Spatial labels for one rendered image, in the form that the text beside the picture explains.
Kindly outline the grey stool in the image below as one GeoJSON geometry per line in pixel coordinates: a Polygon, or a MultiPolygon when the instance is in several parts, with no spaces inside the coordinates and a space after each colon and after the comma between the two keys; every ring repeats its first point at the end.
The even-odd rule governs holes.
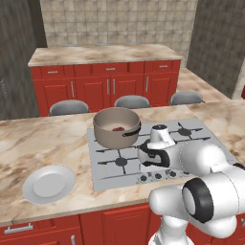
{"type": "Polygon", "coordinates": [[[176,92],[170,99],[170,105],[193,104],[203,102],[203,97],[196,92],[176,92]]]}
{"type": "Polygon", "coordinates": [[[137,95],[123,96],[115,101],[114,106],[128,109],[147,108],[149,106],[149,100],[137,95]]]}
{"type": "Polygon", "coordinates": [[[50,108],[51,116],[84,114],[88,112],[88,105],[81,100],[62,100],[53,104],[50,108]]]}

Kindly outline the red cupboard run, marble top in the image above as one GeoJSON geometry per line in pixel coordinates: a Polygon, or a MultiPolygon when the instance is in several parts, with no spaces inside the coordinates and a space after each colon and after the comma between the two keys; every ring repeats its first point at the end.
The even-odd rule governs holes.
{"type": "Polygon", "coordinates": [[[92,112],[127,95],[167,106],[176,92],[181,55],[162,44],[38,48],[29,61],[40,115],[61,100],[82,100],[92,112]]]}

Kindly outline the red drawer front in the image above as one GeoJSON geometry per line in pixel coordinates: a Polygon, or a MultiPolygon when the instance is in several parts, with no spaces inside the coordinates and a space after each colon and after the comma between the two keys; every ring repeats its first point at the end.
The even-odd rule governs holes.
{"type": "Polygon", "coordinates": [[[0,227],[0,241],[6,239],[13,239],[17,237],[24,237],[33,234],[56,232],[59,230],[76,228],[79,226],[80,224],[77,215],[57,217],[57,218],[51,218],[51,219],[39,220],[39,221],[30,221],[22,224],[8,225],[6,227],[0,227]],[[33,230],[31,231],[26,231],[26,232],[16,233],[16,234],[4,234],[4,230],[6,230],[9,226],[11,226],[12,228],[19,228],[19,227],[27,226],[29,223],[33,225],[33,230]]]}

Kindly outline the white round plate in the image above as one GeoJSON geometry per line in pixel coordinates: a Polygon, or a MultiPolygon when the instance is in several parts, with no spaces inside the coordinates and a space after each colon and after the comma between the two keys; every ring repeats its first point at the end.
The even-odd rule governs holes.
{"type": "Polygon", "coordinates": [[[24,182],[23,196],[37,205],[54,203],[73,189],[75,180],[75,174],[68,167],[61,165],[42,167],[24,182]]]}

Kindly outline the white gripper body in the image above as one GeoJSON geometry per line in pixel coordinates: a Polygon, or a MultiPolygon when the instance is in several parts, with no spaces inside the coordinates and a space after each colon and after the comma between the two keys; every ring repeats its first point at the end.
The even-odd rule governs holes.
{"type": "Polygon", "coordinates": [[[144,151],[142,151],[140,148],[138,149],[138,159],[141,164],[149,160],[148,155],[144,151]]]}

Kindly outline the grey cooking pot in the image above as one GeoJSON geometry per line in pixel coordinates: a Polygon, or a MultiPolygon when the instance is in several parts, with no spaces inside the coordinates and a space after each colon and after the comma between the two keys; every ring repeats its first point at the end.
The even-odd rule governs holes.
{"type": "Polygon", "coordinates": [[[109,149],[122,149],[134,145],[141,130],[138,114],[122,107],[101,110],[95,115],[93,125],[97,142],[109,149]],[[124,131],[112,131],[120,126],[124,131]]]}

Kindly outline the silver gas hob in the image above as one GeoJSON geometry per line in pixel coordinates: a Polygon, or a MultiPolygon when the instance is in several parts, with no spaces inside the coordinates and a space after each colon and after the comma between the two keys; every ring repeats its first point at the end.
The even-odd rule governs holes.
{"type": "Polygon", "coordinates": [[[233,156],[212,132],[197,118],[185,120],[145,122],[142,124],[137,142],[124,149],[107,149],[98,144],[94,130],[88,130],[88,143],[90,150],[90,160],[92,176],[94,182],[94,191],[105,189],[115,189],[130,187],[141,184],[150,184],[167,179],[193,178],[190,174],[188,177],[182,175],[183,170],[158,167],[154,170],[144,170],[138,159],[138,147],[150,138],[150,130],[154,124],[164,124],[167,126],[170,137],[178,145],[183,145],[189,141],[204,141],[209,144],[215,144],[224,152],[227,162],[233,165],[238,160],[233,156]],[[170,171],[176,172],[176,177],[171,178],[168,174],[170,171]],[[155,173],[161,173],[162,179],[156,180],[155,173]],[[140,177],[145,175],[147,180],[141,182],[140,177]]]}

